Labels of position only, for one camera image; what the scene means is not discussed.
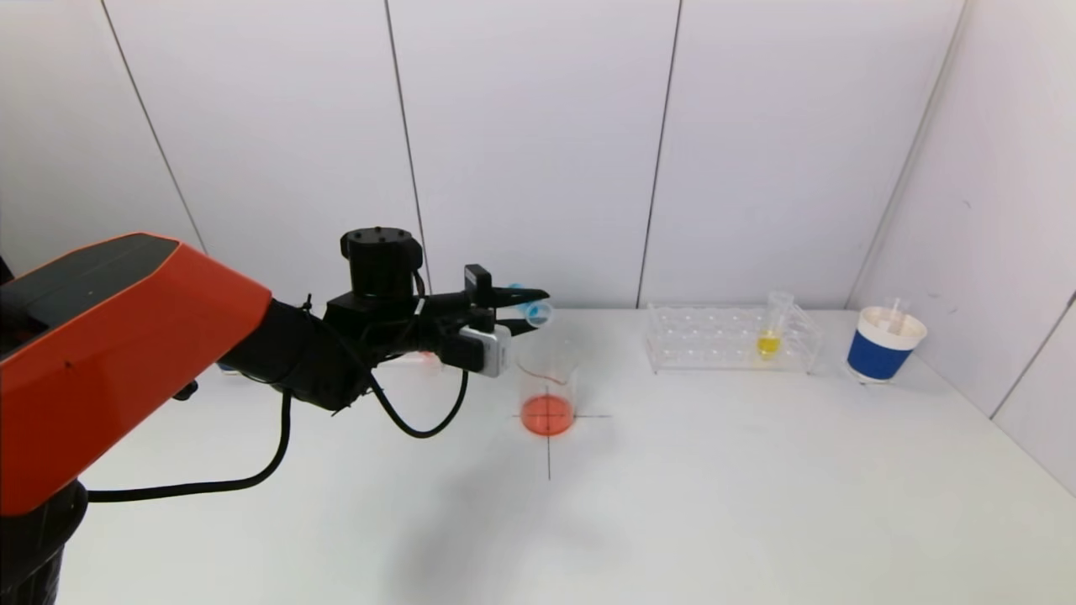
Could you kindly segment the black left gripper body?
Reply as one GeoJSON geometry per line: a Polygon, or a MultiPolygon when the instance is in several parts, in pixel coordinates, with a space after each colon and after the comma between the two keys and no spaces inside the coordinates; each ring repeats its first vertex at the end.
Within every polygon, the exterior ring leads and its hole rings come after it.
{"type": "Polygon", "coordinates": [[[426,316],[457,327],[494,333],[496,294],[492,273],[479,264],[467,264],[461,292],[443,292],[426,299],[426,316]]]}

